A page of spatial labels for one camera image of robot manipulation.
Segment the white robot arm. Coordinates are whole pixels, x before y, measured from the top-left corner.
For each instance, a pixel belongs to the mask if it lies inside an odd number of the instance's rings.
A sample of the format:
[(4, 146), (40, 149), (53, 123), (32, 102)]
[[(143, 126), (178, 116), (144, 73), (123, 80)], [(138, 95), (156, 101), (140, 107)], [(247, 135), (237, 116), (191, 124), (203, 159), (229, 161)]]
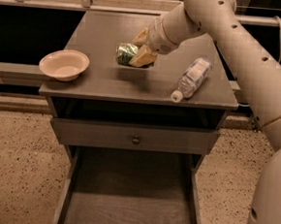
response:
[(189, 38), (208, 34), (237, 77), (274, 155), (256, 185), (247, 224), (281, 224), (281, 66), (234, 15), (233, 0), (183, 0), (157, 17), (135, 42), (141, 46), (131, 65), (154, 61)]

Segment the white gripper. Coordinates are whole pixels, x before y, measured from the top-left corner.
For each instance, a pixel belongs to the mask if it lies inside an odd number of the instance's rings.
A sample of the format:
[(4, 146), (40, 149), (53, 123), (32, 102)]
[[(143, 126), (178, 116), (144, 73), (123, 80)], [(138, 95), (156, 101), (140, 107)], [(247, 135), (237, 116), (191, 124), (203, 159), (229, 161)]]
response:
[(133, 39), (133, 44), (139, 48), (137, 55), (129, 61), (132, 67), (141, 67), (155, 62), (159, 54), (170, 54), (178, 48), (169, 40), (163, 27), (163, 18), (156, 17), (149, 25), (148, 29), (143, 28), (140, 33)]

